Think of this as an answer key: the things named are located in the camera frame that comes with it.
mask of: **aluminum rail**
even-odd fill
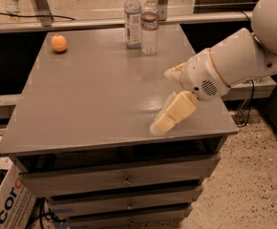
[[[161,21],[167,24],[204,24],[213,22],[246,21],[252,16],[252,11],[242,12],[212,12],[185,16],[171,16]],[[0,33],[29,32],[29,31],[74,31],[100,28],[118,28],[124,26],[124,19],[104,20],[75,20],[67,22],[53,22],[50,27],[43,27],[41,23],[0,24]]]

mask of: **floor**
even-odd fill
[[[66,6],[61,0],[52,0],[52,3],[59,5],[55,7],[56,12],[62,12]],[[65,8],[66,13],[70,12],[69,8]],[[78,10],[76,4],[73,8],[82,15],[84,9]],[[193,203],[194,209],[188,218],[134,225],[132,228],[277,229],[276,138],[274,130],[254,108],[249,123],[237,135],[230,136],[222,147],[222,160],[213,175],[204,182],[204,190],[198,201]]]

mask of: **bottle label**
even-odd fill
[[[159,28],[159,17],[157,15],[141,17],[141,28],[146,31],[155,31]]]
[[[125,13],[125,32],[128,45],[140,43],[140,14]]]

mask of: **plastic bottle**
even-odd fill
[[[156,0],[147,0],[141,14],[141,50],[152,55],[158,49],[159,16]]]
[[[141,4],[139,0],[126,0],[125,10],[125,35],[129,48],[140,46],[140,14]]]

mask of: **desk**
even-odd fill
[[[154,56],[127,49],[123,29],[61,34],[69,49],[53,52],[48,34],[0,156],[15,162],[22,182],[71,227],[188,216],[238,129],[215,99],[167,135],[149,133],[167,96],[181,90],[164,71],[193,54],[180,26],[160,28]]]

